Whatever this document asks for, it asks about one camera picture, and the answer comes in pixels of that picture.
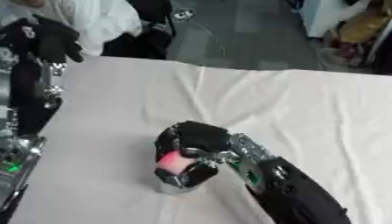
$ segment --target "green light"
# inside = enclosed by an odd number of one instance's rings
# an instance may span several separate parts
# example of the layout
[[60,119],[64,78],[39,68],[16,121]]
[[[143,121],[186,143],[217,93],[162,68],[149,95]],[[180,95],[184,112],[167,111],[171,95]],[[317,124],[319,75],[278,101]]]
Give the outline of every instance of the green light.
[[257,186],[260,182],[260,178],[258,178],[252,171],[248,171],[247,178],[254,186]]
[[20,169],[18,165],[12,166],[10,169],[8,169],[8,172],[17,172]]

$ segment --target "black glove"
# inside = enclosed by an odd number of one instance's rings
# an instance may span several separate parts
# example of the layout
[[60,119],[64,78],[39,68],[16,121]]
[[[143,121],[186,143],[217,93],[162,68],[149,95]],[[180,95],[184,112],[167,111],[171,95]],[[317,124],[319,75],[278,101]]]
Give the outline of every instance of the black glove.
[[22,57],[32,53],[54,63],[66,63],[66,56],[76,62],[83,61],[81,46],[76,43],[77,31],[48,18],[34,17],[37,24],[22,18],[0,30],[0,46],[7,46]]
[[[205,153],[218,153],[228,149],[230,135],[221,129],[199,122],[182,122],[166,129],[155,142],[156,160],[159,163],[165,156],[179,151],[183,158],[199,158],[199,154],[187,152],[185,148],[201,150]],[[162,182],[178,188],[199,186],[218,174],[218,168],[203,162],[188,165],[179,175],[175,175],[162,167],[155,170]]]

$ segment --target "led light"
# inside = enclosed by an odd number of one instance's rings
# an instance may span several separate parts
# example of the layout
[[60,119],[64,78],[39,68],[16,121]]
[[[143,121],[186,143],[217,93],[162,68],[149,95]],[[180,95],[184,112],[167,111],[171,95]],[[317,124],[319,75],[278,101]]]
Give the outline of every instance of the led light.
[[8,172],[17,172],[19,170],[20,170],[20,167],[18,165],[14,165],[10,169],[8,169]]

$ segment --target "table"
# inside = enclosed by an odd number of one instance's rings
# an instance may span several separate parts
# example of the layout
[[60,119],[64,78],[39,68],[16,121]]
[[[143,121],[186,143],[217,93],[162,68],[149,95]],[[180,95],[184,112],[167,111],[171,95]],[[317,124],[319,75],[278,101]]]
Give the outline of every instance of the table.
[[244,132],[315,178],[353,224],[392,222],[392,79],[95,58],[65,104],[12,224],[269,224],[227,167],[195,192],[156,191],[154,138],[185,120]]

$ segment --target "sleeve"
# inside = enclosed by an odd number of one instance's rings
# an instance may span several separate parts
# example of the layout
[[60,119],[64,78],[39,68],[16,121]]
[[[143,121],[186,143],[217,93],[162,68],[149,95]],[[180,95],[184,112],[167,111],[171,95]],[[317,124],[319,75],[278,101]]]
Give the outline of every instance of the sleeve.
[[69,24],[80,34],[78,42],[83,47],[82,53],[99,56],[103,43],[95,39],[92,27],[101,16],[100,0],[60,0],[59,7]]

